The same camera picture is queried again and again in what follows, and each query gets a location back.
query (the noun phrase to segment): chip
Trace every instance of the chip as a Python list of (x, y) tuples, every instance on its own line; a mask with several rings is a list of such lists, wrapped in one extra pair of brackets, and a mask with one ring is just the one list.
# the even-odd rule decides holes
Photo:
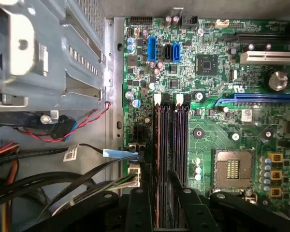
[(215, 150), (214, 186), (220, 189), (250, 187), (252, 150)]
[(171, 65), (170, 66), (170, 73), (177, 73), (177, 66)]
[(129, 55), (127, 65), (130, 67), (137, 66), (137, 56)]
[(137, 46), (143, 46), (143, 40), (137, 40), (136, 41)]
[(146, 81), (141, 81), (141, 87), (146, 87), (147, 82)]
[(171, 88), (177, 88), (178, 86), (178, 81), (177, 80), (171, 80), (170, 81), (170, 87)]
[(133, 81), (133, 86), (139, 86), (140, 82), (139, 81)]
[(196, 72), (201, 76), (216, 76), (218, 74), (218, 56), (197, 55)]

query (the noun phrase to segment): mounting hole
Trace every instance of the mounting hole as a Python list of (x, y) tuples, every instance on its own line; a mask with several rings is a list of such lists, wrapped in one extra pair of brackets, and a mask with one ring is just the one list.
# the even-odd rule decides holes
[(203, 228), (208, 228), (208, 224), (205, 223), (205, 222), (201, 223), (201, 226), (202, 226)]
[(118, 129), (118, 130), (121, 130), (121, 129), (122, 129), (122, 122), (121, 122), (121, 121), (118, 121), (118, 122), (116, 123), (116, 126), (117, 126), (117, 129)]
[(25, 51), (28, 48), (28, 41), (27, 40), (18, 40), (19, 46), (18, 49), (21, 51)]
[(31, 15), (35, 15), (35, 10), (34, 10), (34, 8), (33, 8), (32, 5), (30, 5), (30, 6), (28, 7), (28, 11), (29, 11), (29, 13), (30, 13)]
[(118, 50), (118, 52), (122, 52), (122, 49), (123, 49), (122, 43), (117, 44), (117, 50)]

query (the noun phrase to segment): pcie slot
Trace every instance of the pcie slot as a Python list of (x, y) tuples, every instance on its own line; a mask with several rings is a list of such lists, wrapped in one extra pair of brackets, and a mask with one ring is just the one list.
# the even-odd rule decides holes
[(241, 55), (241, 64), (283, 64), (290, 65), (290, 52), (248, 51)]

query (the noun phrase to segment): integrated circuit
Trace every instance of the integrated circuit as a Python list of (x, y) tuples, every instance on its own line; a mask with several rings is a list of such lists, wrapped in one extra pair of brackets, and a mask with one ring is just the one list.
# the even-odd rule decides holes
[(218, 74), (218, 56), (197, 55), (196, 73), (200, 76), (216, 76)]
[(214, 186), (248, 188), (252, 181), (252, 150), (214, 150)]

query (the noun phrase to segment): sticker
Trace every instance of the sticker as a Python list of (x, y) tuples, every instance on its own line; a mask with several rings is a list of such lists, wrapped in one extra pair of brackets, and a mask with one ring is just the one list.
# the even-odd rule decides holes
[(76, 160), (77, 148), (78, 145), (70, 146), (69, 149), (64, 153), (63, 162)]
[(252, 121), (252, 110), (242, 110), (242, 122)]

